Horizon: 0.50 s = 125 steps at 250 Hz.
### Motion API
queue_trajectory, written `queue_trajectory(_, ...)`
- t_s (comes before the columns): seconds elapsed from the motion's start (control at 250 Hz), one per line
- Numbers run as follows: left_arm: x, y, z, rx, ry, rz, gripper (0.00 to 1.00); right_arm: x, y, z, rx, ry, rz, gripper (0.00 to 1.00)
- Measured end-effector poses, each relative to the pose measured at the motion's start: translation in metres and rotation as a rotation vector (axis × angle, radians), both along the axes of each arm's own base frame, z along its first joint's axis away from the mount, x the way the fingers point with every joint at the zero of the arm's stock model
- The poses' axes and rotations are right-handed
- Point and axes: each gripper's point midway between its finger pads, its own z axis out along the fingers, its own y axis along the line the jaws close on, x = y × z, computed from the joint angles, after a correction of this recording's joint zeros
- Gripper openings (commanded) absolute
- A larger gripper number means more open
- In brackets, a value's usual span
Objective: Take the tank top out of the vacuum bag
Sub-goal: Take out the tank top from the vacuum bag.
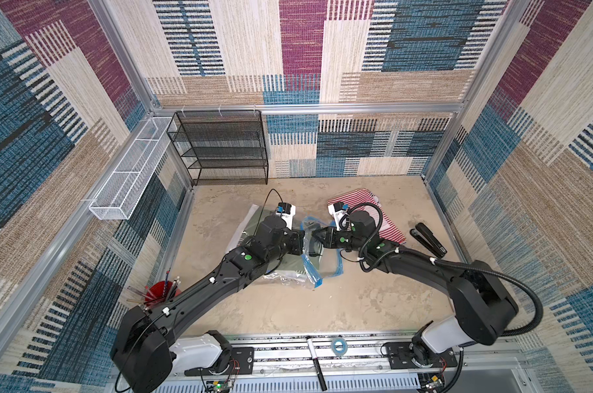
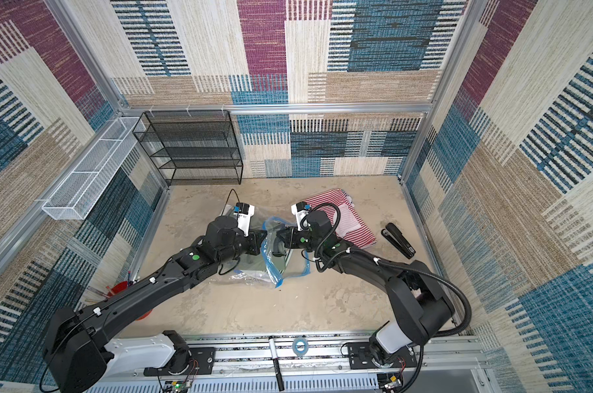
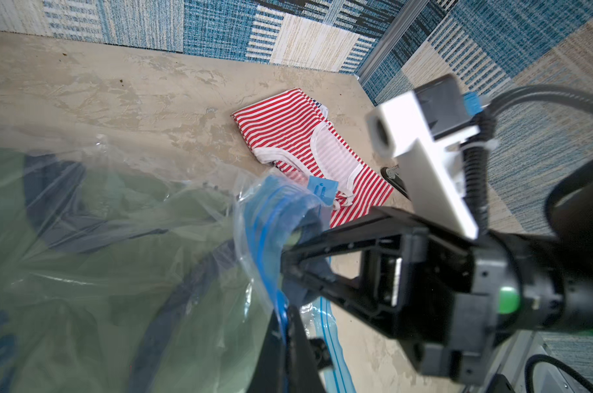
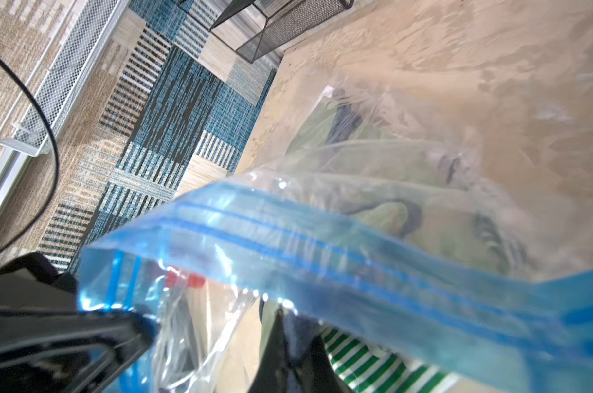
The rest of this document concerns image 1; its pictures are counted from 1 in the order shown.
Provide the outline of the clear vacuum bag blue zipper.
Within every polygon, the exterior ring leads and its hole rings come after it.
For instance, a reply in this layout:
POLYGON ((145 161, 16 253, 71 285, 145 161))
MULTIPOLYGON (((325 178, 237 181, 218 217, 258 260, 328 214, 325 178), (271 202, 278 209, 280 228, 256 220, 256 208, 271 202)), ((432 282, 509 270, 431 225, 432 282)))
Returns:
MULTIPOLYGON (((280 249, 272 252, 273 258, 261 278, 268 283, 315 289, 322 286, 325 280, 342 275, 344 265, 340 251, 323 247, 314 237, 315 231, 329 224, 299 212, 296 207, 292 207, 291 212, 294 214, 290 218, 292 228, 280 249)), ((276 209, 251 205, 225 250, 230 252, 251 243, 252 238, 261 233, 264 219, 277 214, 276 209)))

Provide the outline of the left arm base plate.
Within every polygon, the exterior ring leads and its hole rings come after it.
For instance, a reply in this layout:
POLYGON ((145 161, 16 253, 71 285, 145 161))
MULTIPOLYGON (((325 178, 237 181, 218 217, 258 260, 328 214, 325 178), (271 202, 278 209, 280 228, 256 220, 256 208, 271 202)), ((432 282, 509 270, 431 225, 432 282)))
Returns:
POLYGON ((255 360, 252 346, 234 347, 224 350, 210 370, 217 375, 250 375, 255 360))

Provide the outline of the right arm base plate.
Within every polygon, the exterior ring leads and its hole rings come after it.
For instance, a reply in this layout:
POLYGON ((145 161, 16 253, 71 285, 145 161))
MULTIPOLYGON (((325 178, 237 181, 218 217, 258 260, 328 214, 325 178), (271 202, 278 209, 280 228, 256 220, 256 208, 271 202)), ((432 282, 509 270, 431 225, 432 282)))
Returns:
POLYGON ((381 355, 388 361, 392 370, 435 368, 454 369, 458 366, 458 355, 453 350, 441 354, 419 355, 411 342, 386 342, 380 347, 381 355))

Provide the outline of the red white striped tank top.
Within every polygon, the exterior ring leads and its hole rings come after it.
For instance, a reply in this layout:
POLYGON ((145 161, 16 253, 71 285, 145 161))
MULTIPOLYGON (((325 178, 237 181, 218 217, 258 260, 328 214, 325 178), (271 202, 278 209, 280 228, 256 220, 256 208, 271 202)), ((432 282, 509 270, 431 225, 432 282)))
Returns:
POLYGON ((392 222, 388 214, 384 211, 378 197, 368 190, 368 188, 359 188, 340 196, 335 196, 328 200, 328 206, 333 206, 337 202, 341 202, 349 208, 364 202, 370 202, 377 205, 383 213, 383 225, 379 230, 379 236, 393 242, 398 242, 399 244, 405 244, 406 236, 392 222))

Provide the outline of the green garment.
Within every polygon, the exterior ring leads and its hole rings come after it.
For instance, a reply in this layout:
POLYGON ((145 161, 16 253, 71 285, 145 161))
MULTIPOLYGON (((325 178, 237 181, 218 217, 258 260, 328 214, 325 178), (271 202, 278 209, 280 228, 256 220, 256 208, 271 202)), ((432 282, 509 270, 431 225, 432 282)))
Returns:
MULTIPOLYGON (((268 209, 262 209, 255 204, 251 205, 245 219, 239 224, 238 232, 231 239, 231 246, 241 246, 245 241, 254 235, 257 230, 257 220, 262 221, 266 216, 272 214, 268 209)), ((327 224, 312 216, 297 213, 293 218, 293 229, 305 232, 304 246, 306 250, 301 255, 285 255, 281 265, 270 274, 273 279, 291 279, 304 283, 307 280, 316 281, 323 277, 323 264, 321 259, 324 255, 324 248, 311 234, 316 229, 321 229, 327 224)))

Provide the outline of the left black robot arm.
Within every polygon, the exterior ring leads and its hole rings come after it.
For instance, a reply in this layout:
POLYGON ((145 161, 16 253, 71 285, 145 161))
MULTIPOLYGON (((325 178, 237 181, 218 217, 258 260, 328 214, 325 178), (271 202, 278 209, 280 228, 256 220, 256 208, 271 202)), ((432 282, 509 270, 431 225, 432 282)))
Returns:
POLYGON ((145 309, 136 306, 122 317, 110 358, 119 377, 134 392, 152 392, 182 360, 172 348, 200 317, 228 296, 269 272, 285 255, 301 255, 305 232, 290 229, 276 215, 266 217, 252 237, 229 251, 219 265, 171 300, 145 309))

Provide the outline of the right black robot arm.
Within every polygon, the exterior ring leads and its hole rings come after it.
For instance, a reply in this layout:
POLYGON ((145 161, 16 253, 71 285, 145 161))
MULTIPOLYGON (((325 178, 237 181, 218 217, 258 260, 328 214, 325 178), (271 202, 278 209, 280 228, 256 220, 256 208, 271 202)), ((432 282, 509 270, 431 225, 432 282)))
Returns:
POLYGON ((409 344, 417 366, 432 366, 439 355, 454 347, 491 346, 500 337, 532 332, 542 322, 542 301, 525 283, 493 270, 480 260, 471 264, 443 260, 381 237, 383 213, 373 203, 364 202, 351 208, 336 203, 331 208, 335 213, 342 213, 342 218, 312 234, 323 247, 356 252, 357 262, 365 273, 380 270, 412 278, 450 299, 453 314, 424 325, 409 344), (371 216, 371 210, 378 215, 371 216), (526 293, 534 306, 530 322, 522 327, 510 326, 519 308, 504 286, 506 283, 526 293))

